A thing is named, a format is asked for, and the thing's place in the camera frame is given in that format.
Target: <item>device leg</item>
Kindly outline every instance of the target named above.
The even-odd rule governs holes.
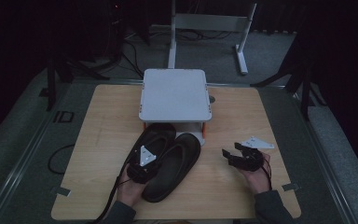
[[[64,53],[61,53],[61,56],[69,63],[73,64],[74,66],[76,66],[77,68],[81,69],[83,72],[85,72],[87,75],[94,77],[95,79],[100,79],[100,80],[109,80],[109,77],[104,77],[101,76],[100,74],[94,72],[92,69],[89,69],[86,65],[84,65],[83,63],[78,62],[77,60],[67,56]]]
[[[243,55],[243,48],[245,46],[246,38],[248,37],[249,30],[250,30],[251,25],[252,25],[253,16],[255,14],[255,7],[256,7],[256,4],[251,4],[249,15],[247,17],[247,22],[246,22],[245,28],[244,28],[244,30],[242,32],[241,42],[240,42],[239,45],[235,46],[235,50],[236,50],[236,53],[237,53],[238,64],[240,65],[240,70],[241,70],[241,73],[243,75],[248,74],[248,67],[246,66],[245,57]]]
[[[263,81],[254,83],[254,84],[250,84],[251,87],[265,87],[268,84],[272,83],[273,81],[276,81],[278,79],[280,79],[281,77],[285,77],[286,75],[289,75],[291,73],[293,73],[293,71],[296,71],[299,68],[299,64],[293,64],[291,66],[289,66],[289,68],[278,72],[277,74],[266,78]]]
[[[303,81],[303,90],[301,96],[301,112],[305,120],[310,120],[308,116],[308,106],[310,104],[310,77],[311,71],[307,69]]]
[[[176,59],[176,25],[175,25],[175,16],[176,16],[176,2],[172,0],[172,12],[171,12],[171,46],[170,46],[170,55],[168,58],[168,68],[175,68],[175,59]]]

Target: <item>metal stand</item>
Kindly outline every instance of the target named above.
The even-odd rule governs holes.
[[[68,64],[71,63],[73,66],[81,69],[87,75],[99,79],[99,80],[109,80],[109,77],[101,76],[100,74],[94,72],[92,69],[88,68],[86,65],[81,62],[69,57],[68,55],[57,52],[54,49],[48,49],[48,109],[49,111],[56,102],[56,85],[55,77],[56,72],[60,77],[62,82],[70,83],[74,79],[72,72],[70,71]]]
[[[302,84],[301,113],[303,114],[305,120],[309,120],[308,105],[310,103],[310,91],[312,91],[312,87],[310,85],[312,76],[311,69],[314,65],[314,59],[317,57],[316,49],[317,47],[304,50],[301,48],[296,37],[283,59],[278,73],[263,81],[250,84],[250,86],[265,87],[281,77],[291,75],[284,88],[287,92],[295,93]]]
[[[176,57],[176,29],[194,29],[194,30],[214,30],[228,32],[242,32],[241,42],[236,45],[236,54],[240,70],[243,75],[248,74],[243,48],[252,19],[255,14],[256,3],[251,4],[247,17],[215,16],[203,14],[181,14],[176,13],[176,2],[172,0],[172,19],[171,19],[171,47],[168,60],[168,68],[175,68]]]

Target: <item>white box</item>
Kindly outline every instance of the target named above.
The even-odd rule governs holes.
[[[169,122],[205,143],[204,122],[212,118],[205,73],[199,69],[147,69],[139,118],[148,125]]]

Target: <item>person's left hand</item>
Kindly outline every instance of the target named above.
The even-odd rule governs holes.
[[[141,200],[142,192],[144,192],[147,183],[138,184],[132,180],[129,180],[130,178],[127,175],[128,167],[129,165],[127,164],[123,174],[120,177],[120,183],[122,184],[120,184],[117,188],[117,200],[130,207],[133,207]]]

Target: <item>hand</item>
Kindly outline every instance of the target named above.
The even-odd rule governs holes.
[[[263,167],[264,169],[269,172],[269,159],[270,155],[263,153],[263,157],[266,161],[264,161]],[[251,171],[244,171],[241,169],[237,169],[243,176],[245,176],[249,188],[251,189],[253,194],[262,193],[265,191],[269,191],[269,177],[263,171],[263,169],[258,169],[254,172]]]
[[[117,188],[117,200],[133,207],[141,200],[142,192],[144,192],[147,183],[138,184],[130,180],[127,175],[128,167],[129,165],[127,164],[120,177],[120,185]]]

